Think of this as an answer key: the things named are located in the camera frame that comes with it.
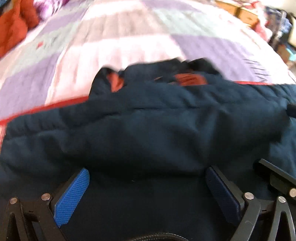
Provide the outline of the purple white pillow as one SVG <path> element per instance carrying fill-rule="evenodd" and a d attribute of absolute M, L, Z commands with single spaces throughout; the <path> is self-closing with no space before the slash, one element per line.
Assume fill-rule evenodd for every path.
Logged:
<path fill-rule="evenodd" d="M 33 5 L 39 18 L 45 21 L 68 2 L 69 0 L 34 0 Z"/>

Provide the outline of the navy blue padded jacket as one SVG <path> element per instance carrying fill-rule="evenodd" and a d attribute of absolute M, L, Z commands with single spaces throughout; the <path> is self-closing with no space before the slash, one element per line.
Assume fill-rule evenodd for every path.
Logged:
<path fill-rule="evenodd" d="M 89 186 L 60 227 L 67 240 L 231 240 L 206 171 L 274 200 L 260 159 L 295 177 L 295 85 L 236 84 L 202 59 L 102 68 L 87 101 L 7 124 L 1 226 L 12 197 L 54 194 L 85 168 Z"/>

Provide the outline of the pile of blue clothes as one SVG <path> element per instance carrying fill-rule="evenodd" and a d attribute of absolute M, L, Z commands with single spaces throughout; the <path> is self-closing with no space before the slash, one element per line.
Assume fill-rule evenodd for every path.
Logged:
<path fill-rule="evenodd" d="M 292 32 L 295 15 L 283 9 L 275 9 L 269 6 L 266 6 L 264 11 L 266 15 L 265 27 L 272 31 L 269 45 L 272 44 L 278 33 L 280 34 L 280 42 L 287 43 Z"/>

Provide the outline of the wooden nightstand drawers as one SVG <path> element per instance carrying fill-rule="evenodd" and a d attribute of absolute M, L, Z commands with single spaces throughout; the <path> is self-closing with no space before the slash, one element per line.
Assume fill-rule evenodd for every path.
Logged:
<path fill-rule="evenodd" d="M 255 28 L 259 21 L 260 1 L 215 0 L 215 4 L 252 29 Z"/>

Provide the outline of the pastel patchwork bed sheet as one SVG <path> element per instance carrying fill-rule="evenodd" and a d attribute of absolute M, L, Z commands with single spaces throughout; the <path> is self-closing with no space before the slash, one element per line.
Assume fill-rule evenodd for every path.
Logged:
<path fill-rule="evenodd" d="M 1 118 L 87 95 L 103 66 L 208 59 L 231 81 L 294 84 L 281 57 L 197 1 L 70 1 L 1 59 Z"/>

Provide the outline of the cardboard box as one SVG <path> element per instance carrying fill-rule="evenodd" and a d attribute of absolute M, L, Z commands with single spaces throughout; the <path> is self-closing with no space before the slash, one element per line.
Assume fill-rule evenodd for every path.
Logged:
<path fill-rule="evenodd" d="M 276 52 L 284 61 L 284 63 L 295 61 L 295 54 L 290 49 L 288 49 L 286 45 L 279 45 Z"/>

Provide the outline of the orange red jacket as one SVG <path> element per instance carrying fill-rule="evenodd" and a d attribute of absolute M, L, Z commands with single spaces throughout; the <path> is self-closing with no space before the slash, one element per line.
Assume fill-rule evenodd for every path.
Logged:
<path fill-rule="evenodd" d="M 11 1 L 12 8 L 1 15 L 1 58 L 25 39 L 39 24 L 33 0 Z"/>

